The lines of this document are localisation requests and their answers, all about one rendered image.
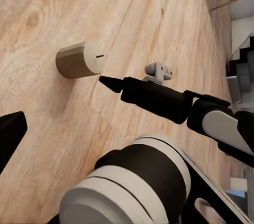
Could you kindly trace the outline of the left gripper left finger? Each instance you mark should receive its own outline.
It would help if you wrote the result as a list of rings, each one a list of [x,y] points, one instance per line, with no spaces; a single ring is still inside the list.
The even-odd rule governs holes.
[[[23,111],[0,117],[0,174],[28,130]]]

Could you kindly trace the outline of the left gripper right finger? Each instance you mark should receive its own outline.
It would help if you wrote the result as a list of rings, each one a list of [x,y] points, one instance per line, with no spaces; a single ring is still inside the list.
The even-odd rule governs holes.
[[[239,117],[237,129],[254,153],[254,113],[242,111]]]

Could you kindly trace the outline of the pillar candle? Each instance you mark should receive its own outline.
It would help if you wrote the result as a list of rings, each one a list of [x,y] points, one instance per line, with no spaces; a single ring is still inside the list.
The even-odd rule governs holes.
[[[94,41],[86,41],[60,49],[56,65],[67,79],[95,76],[103,71],[105,55],[102,47]]]

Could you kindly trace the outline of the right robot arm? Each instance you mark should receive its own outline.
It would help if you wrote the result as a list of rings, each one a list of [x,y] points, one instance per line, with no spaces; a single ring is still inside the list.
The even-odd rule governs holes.
[[[188,118],[188,128],[214,139],[227,156],[254,168],[254,153],[237,129],[242,111],[234,114],[228,107],[230,102],[224,99],[189,90],[181,93],[162,86],[173,77],[172,69],[164,64],[149,64],[144,71],[147,76],[142,81],[132,77],[121,80],[103,76],[99,81],[115,93],[122,91],[121,101],[136,104],[175,124],[180,125]],[[195,97],[198,100],[193,104]]]

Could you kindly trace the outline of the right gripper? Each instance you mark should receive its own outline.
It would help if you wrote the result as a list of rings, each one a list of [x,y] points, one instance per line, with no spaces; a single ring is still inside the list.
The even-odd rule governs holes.
[[[159,107],[164,95],[171,88],[154,82],[145,82],[132,77],[123,80],[110,77],[99,77],[99,81],[115,93],[122,91],[120,100],[160,116]]]

